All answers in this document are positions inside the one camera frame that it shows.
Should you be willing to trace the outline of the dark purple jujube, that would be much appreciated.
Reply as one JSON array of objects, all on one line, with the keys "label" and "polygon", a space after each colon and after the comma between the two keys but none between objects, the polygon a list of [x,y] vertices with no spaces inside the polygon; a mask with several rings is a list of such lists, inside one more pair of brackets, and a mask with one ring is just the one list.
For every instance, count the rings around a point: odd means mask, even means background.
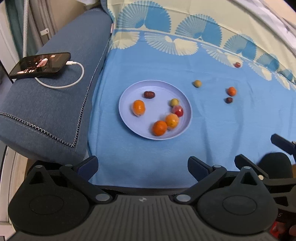
[{"label": "dark purple jujube", "polygon": [[227,97],[227,98],[225,99],[225,102],[228,103],[228,104],[230,104],[230,103],[233,102],[233,98],[232,98],[232,97]]}]

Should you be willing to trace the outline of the red cherry tomato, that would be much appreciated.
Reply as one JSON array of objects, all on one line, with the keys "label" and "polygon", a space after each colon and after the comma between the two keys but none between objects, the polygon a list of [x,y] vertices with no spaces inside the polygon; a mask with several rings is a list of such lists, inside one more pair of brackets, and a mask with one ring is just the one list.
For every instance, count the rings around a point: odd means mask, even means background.
[{"label": "red cherry tomato", "polygon": [[171,112],[175,115],[177,115],[179,118],[183,116],[184,110],[180,105],[175,105],[172,109]]},{"label": "red cherry tomato", "polygon": [[241,67],[241,63],[239,63],[239,62],[234,63],[234,67],[235,68],[240,68]]}]

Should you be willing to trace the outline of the lavender round plate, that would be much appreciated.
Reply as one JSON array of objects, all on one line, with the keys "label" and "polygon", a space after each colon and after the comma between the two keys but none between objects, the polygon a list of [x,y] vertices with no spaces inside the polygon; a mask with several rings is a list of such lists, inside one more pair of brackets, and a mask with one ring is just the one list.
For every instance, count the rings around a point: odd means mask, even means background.
[{"label": "lavender round plate", "polygon": [[[144,98],[145,91],[153,91],[156,95],[152,99]],[[152,126],[156,121],[164,120],[171,113],[170,100],[177,98],[184,110],[178,126],[166,131],[162,136],[152,133]],[[145,113],[137,117],[132,112],[135,100],[142,100],[145,104]],[[159,80],[144,80],[132,84],[121,95],[118,104],[119,114],[124,124],[137,135],[150,140],[162,141],[176,138],[190,126],[193,111],[188,98],[177,87]]]}]

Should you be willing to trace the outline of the orange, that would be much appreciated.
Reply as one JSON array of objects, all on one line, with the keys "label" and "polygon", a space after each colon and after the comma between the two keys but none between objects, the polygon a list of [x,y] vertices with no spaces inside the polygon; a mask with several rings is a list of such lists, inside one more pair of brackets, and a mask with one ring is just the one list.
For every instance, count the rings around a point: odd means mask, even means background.
[{"label": "orange", "polygon": [[132,104],[132,112],[136,116],[144,115],[145,113],[145,104],[142,100],[135,100]]}]

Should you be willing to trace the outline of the dark red jujube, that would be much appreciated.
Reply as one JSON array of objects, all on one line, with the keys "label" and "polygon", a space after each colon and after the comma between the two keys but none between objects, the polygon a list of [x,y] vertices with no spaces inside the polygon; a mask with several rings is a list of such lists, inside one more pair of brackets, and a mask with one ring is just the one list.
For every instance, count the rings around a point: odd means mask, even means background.
[{"label": "dark red jujube", "polygon": [[155,93],[153,91],[145,91],[144,92],[144,98],[147,98],[147,99],[152,99],[155,97]]}]

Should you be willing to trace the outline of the black smartphone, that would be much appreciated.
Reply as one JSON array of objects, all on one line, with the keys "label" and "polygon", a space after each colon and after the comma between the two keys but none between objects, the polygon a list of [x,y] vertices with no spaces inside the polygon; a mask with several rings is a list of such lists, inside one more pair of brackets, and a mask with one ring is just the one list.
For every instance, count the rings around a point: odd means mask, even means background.
[{"label": "black smartphone", "polygon": [[9,73],[11,79],[34,78],[59,72],[69,61],[69,52],[23,57]]}]

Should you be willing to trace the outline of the orange tangerine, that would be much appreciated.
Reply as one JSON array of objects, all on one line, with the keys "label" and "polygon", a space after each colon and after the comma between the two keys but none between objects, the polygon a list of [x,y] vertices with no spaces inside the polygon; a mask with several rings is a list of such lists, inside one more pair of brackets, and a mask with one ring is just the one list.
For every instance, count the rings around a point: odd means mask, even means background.
[{"label": "orange tangerine", "polygon": [[237,91],[236,91],[235,87],[229,87],[229,88],[227,89],[227,94],[228,94],[229,96],[231,96],[231,97],[235,96],[236,93],[237,93]]},{"label": "orange tangerine", "polygon": [[179,124],[179,117],[174,113],[170,113],[170,114],[166,115],[165,123],[168,127],[168,130],[173,130]]},{"label": "orange tangerine", "polygon": [[167,129],[168,129],[168,126],[167,126],[166,122],[163,120],[158,120],[152,126],[152,133],[155,136],[159,137],[159,136],[164,135],[166,133]]}]

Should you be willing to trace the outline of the white braided pole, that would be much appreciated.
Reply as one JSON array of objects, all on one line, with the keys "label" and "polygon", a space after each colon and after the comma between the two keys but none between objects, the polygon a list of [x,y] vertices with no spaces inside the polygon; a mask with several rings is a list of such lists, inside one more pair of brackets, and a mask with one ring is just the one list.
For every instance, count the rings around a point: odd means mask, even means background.
[{"label": "white braided pole", "polygon": [[23,5],[23,58],[27,56],[29,0]]}]

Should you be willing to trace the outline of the yellow-green longan fruit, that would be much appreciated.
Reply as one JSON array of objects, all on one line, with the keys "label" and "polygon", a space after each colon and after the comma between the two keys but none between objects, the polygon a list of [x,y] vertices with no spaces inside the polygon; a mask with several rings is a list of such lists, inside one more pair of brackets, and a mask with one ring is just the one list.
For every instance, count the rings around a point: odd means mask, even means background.
[{"label": "yellow-green longan fruit", "polygon": [[171,99],[171,101],[170,101],[170,106],[171,106],[171,107],[177,106],[177,105],[179,105],[179,104],[180,104],[180,101],[179,101],[177,98],[173,98],[173,99]]}]

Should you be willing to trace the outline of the grey curtain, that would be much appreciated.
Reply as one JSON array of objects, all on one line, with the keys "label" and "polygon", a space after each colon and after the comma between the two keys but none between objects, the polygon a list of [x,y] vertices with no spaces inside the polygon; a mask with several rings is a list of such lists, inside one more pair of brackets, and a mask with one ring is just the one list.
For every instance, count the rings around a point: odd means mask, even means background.
[{"label": "grey curtain", "polygon": [[40,49],[58,31],[50,1],[29,1],[29,26],[37,46]]}]

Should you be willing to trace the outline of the blue fan-pattern cloth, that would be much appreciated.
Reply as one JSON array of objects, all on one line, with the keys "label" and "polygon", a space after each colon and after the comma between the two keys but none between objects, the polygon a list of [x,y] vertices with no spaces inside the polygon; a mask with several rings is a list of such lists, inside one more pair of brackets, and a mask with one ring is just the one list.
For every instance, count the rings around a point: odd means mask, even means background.
[{"label": "blue fan-pattern cloth", "polygon": [[[234,170],[238,154],[275,152],[274,133],[295,140],[295,49],[254,13],[234,1],[108,1],[107,10],[114,30],[88,135],[99,159],[93,184],[185,188],[195,183],[190,156]],[[180,136],[150,140],[122,121],[122,93],[144,80],[188,98],[193,118]]]}]

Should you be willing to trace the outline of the green-brown longan fruit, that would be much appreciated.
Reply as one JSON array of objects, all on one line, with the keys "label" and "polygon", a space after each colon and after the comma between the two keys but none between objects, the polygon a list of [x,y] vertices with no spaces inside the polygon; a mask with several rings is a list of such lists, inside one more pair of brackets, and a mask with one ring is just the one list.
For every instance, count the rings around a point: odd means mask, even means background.
[{"label": "green-brown longan fruit", "polygon": [[199,88],[202,86],[202,82],[200,80],[195,80],[193,82],[194,87]]}]

